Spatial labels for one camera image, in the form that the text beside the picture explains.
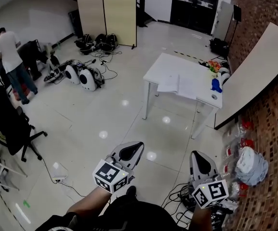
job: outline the brick wall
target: brick wall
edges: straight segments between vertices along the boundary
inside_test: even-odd
[[[258,42],[269,22],[278,25],[278,0],[232,0],[241,8],[242,22],[238,24],[230,48],[229,59],[235,71]],[[232,38],[232,22],[226,41]]]
[[[233,0],[242,9],[229,58],[235,70],[255,46],[269,22],[278,25],[278,0]],[[231,39],[230,26],[227,41]],[[278,79],[243,116],[254,123],[255,150],[269,162],[266,179],[240,198],[238,211],[226,225],[230,231],[278,231]]]

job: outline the dark hair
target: dark hair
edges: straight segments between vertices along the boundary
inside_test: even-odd
[[[1,27],[1,28],[0,28],[0,33],[1,33],[1,32],[6,32],[6,29],[5,29],[4,27]]]

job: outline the human forearm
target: human forearm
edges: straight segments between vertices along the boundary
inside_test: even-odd
[[[96,187],[85,198],[70,207],[67,212],[75,212],[83,218],[97,217],[106,206],[111,195],[101,187]]]
[[[201,209],[196,206],[189,226],[190,231],[212,231],[212,211],[210,208]]]

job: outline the beige partition panel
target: beige partition panel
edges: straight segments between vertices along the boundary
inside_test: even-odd
[[[84,34],[90,34],[93,39],[101,33],[106,34],[102,0],[78,0],[78,7]]]
[[[223,107],[215,127],[234,118],[278,74],[278,26],[269,23],[247,58],[223,85]]]
[[[136,0],[104,0],[106,30],[119,44],[136,46]]]

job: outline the notebook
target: notebook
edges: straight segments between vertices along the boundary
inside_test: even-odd
[[[178,96],[190,99],[197,99],[192,80],[181,77],[178,74],[169,75],[163,83],[159,83],[157,91],[173,92]]]

